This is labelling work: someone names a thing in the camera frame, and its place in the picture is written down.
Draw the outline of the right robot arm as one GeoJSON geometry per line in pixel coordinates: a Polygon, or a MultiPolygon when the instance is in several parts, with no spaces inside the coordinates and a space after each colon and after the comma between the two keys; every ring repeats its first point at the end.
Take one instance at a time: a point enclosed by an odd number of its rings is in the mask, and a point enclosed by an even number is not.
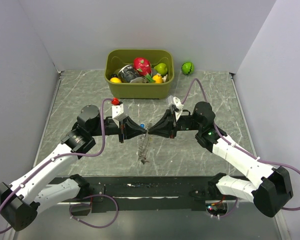
{"type": "Polygon", "coordinates": [[[208,102],[198,102],[192,113],[183,114],[183,105],[169,104],[163,117],[149,130],[150,135],[173,139],[178,131],[196,131],[195,139],[209,152],[221,157],[246,180],[219,173],[210,182],[208,193],[213,199],[234,196],[254,203],[265,216],[274,217],[293,197],[289,172],[282,166],[261,163],[249,156],[226,132],[215,127],[215,113],[208,102]]]}

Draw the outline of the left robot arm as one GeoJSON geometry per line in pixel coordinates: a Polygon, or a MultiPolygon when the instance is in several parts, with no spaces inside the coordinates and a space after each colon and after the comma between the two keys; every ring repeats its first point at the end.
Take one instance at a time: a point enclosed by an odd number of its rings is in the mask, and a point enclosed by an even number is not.
{"type": "Polygon", "coordinates": [[[88,197],[89,188],[79,177],[70,179],[47,196],[41,191],[62,169],[81,157],[89,157],[88,151],[96,144],[96,136],[102,137],[101,148],[104,149],[106,136],[117,135],[119,142],[123,143],[147,132],[129,117],[123,103],[112,106],[111,111],[110,117],[104,117],[102,107],[83,107],[72,130],[50,155],[12,183],[0,183],[0,216],[9,223],[10,228],[16,231],[25,229],[40,210],[52,201],[61,202],[62,196],[77,201],[88,197]]]}

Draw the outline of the yellow lemon toy right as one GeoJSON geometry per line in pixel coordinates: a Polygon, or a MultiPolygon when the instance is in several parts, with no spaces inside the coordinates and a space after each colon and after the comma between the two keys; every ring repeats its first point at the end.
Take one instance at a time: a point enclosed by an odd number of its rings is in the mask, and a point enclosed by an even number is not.
{"type": "Polygon", "coordinates": [[[152,77],[153,81],[156,83],[156,84],[162,84],[163,83],[163,78],[161,75],[154,75],[152,77]]]}

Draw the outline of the yellow lemon toy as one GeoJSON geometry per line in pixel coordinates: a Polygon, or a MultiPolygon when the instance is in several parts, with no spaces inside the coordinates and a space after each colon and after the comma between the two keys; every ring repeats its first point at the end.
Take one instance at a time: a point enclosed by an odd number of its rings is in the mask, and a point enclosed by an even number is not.
{"type": "Polygon", "coordinates": [[[161,75],[154,75],[152,77],[153,81],[156,83],[156,84],[162,84],[163,83],[163,78],[161,75]]]}
{"type": "Polygon", "coordinates": [[[112,77],[110,79],[110,82],[112,82],[112,83],[122,83],[122,81],[118,77],[112,77]]]}

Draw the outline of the yellow lemon toy left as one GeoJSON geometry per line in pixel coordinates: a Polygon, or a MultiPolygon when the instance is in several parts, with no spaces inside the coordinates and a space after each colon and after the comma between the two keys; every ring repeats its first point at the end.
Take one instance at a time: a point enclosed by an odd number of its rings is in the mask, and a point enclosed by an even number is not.
{"type": "Polygon", "coordinates": [[[112,83],[122,83],[122,81],[118,77],[112,77],[110,79],[110,82],[112,82],[112,83]]]}

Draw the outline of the green pear toy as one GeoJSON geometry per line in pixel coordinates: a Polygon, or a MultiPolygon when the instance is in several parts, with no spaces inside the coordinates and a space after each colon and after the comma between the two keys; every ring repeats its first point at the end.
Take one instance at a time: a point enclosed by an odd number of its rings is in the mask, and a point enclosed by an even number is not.
{"type": "Polygon", "coordinates": [[[165,63],[159,63],[154,67],[154,69],[162,76],[165,76],[168,73],[168,67],[165,63]]]}

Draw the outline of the red dragon fruit toy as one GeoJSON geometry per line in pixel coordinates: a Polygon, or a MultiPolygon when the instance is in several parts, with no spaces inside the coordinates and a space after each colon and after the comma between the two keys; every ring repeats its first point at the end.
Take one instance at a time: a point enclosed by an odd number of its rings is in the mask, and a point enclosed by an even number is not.
{"type": "Polygon", "coordinates": [[[152,66],[149,60],[144,57],[137,57],[133,60],[134,69],[143,77],[151,75],[152,66]]]}

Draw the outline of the green watermelon toy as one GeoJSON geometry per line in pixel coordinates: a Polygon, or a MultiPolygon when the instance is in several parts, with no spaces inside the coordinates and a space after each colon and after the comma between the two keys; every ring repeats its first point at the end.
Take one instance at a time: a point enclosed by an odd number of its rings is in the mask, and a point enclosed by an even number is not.
{"type": "Polygon", "coordinates": [[[181,66],[181,71],[184,75],[191,75],[195,70],[195,66],[191,61],[184,62],[181,66]]]}

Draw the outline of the olive green plastic bin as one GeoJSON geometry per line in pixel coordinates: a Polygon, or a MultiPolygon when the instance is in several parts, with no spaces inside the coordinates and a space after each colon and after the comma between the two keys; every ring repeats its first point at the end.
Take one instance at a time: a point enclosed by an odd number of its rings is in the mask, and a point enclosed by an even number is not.
{"type": "Polygon", "coordinates": [[[174,60],[162,49],[116,49],[107,56],[104,78],[112,95],[121,99],[164,99],[174,80],[174,60]],[[150,79],[165,64],[162,83],[150,79]]]}

